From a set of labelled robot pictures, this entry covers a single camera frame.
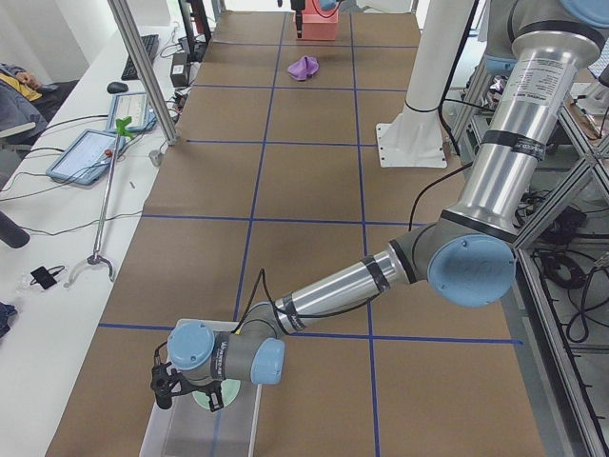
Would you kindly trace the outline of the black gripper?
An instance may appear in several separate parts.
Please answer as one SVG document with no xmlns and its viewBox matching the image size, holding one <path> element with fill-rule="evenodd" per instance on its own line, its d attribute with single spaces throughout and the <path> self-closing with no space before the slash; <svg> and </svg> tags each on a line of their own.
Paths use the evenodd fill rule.
<svg viewBox="0 0 609 457">
<path fill-rule="evenodd" d="M 184 373 L 180 377 L 180 394 L 187 395 L 194 391 L 203 392 L 208 397 L 208 406 L 211 412 L 223 408 L 222 382 L 219 380 L 205 379 L 203 381 L 192 381 L 187 379 Z"/>
</svg>

